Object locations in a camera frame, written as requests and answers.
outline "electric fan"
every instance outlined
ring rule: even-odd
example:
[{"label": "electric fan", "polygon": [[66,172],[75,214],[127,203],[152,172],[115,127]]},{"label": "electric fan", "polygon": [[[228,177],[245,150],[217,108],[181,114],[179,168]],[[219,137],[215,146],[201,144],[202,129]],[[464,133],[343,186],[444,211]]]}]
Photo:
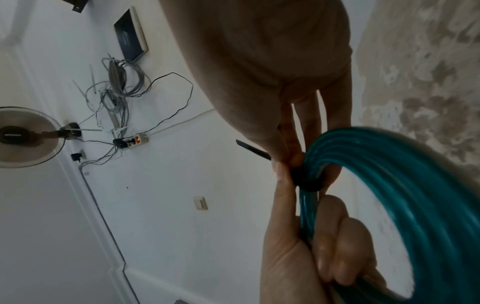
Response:
[{"label": "electric fan", "polygon": [[55,157],[65,140],[82,136],[77,123],[62,127],[32,109],[0,107],[0,167],[23,168]]}]

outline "blue-green hose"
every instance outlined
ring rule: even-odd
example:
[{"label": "blue-green hose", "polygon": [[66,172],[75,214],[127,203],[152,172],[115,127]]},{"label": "blue-green hose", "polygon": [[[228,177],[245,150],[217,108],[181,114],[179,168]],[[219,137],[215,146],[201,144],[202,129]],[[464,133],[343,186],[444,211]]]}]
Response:
[{"label": "blue-green hose", "polygon": [[[395,223],[413,267],[414,292],[394,299],[362,279],[336,285],[350,303],[479,303],[480,201],[418,144],[368,128],[326,132],[308,149],[303,169],[316,180],[328,164],[358,176]],[[301,224],[313,237],[317,202],[300,189]]]}]

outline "white wall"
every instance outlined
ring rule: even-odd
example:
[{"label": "white wall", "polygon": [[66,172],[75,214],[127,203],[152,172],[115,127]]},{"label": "white wall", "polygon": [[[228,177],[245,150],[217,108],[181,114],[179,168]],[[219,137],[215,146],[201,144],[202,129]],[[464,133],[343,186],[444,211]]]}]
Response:
[{"label": "white wall", "polygon": [[[12,61],[0,51],[0,106],[41,108]],[[58,158],[0,169],[0,193],[1,303],[122,302],[108,244],[99,243]]]},{"label": "white wall", "polygon": [[[140,65],[152,78],[175,71],[193,81],[157,1],[93,0],[80,15],[59,2],[39,0],[17,51],[45,97],[43,102],[60,121],[82,121],[91,114],[72,79],[83,88],[90,86],[89,64],[97,80],[105,79],[100,59],[107,53],[122,57],[113,23],[132,4],[150,49]],[[345,4],[355,50],[374,1]],[[189,89],[184,81],[171,78],[155,84],[143,98],[132,100],[129,134],[170,116],[184,105]],[[363,89],[353,58],[353,119],[357,123]],[[159,129],[210,108],[196,86],[189,107]],[[96,123],[88,120],[82,126],[94,128]],[[177,298],[191,304],[258,300],[262,240],[275,181],[270,164],[237,147],[237,138],[243,137],[217,113],[209,113],[152,136],[148,145],[125,151],[120,159],[86,168],[142,304],[169,304]],[[109,136],[86,133],[85,139],[108,140]],[[108,149],[94,143],[69,143],[66,151],[80,148],[89,159]],[[383,219],[368,212],[373,198],[359,184],[344,170],[331,193],[367,222],[375,237]],[[361,197],[356,197],[356,189]],[[206,198],[207,212],[195,210],[194,196]],[[385,243],[376,242],[375,247],[380,270],[391,286],[401,289],[398,285],[403,281],[389,268],[398,259]]]}]

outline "cable bundle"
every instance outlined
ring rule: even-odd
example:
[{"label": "cable bundle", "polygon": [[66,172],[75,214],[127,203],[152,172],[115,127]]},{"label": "cable bundle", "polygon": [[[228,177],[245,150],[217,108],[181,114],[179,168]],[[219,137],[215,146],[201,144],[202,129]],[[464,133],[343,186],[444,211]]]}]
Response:
[{"label": "cable bundle", "polygon": [[[480,200],[418,143],[368,128],[326,132],[303,163],[307,180],[331,163],[357,175],[387,210],[413,267],[415,290],[393,298],[368,282],[335,285],[346,303],[478,303],[480,300]],[[313,237],[317,202],[300,189],[302,229]]]}]

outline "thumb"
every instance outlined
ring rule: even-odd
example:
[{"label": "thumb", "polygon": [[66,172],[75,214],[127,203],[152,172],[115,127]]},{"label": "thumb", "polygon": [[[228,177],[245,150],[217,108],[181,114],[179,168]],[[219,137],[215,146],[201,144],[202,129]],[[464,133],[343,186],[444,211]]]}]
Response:
[{"label": "thumb", "polygon": [[277,183],[268,229],[280,230],[280,232],[294,231],[298,228],[295,216],[297,193],[290,176],[290,169],[285,163],[277,162],[274,170]]}]

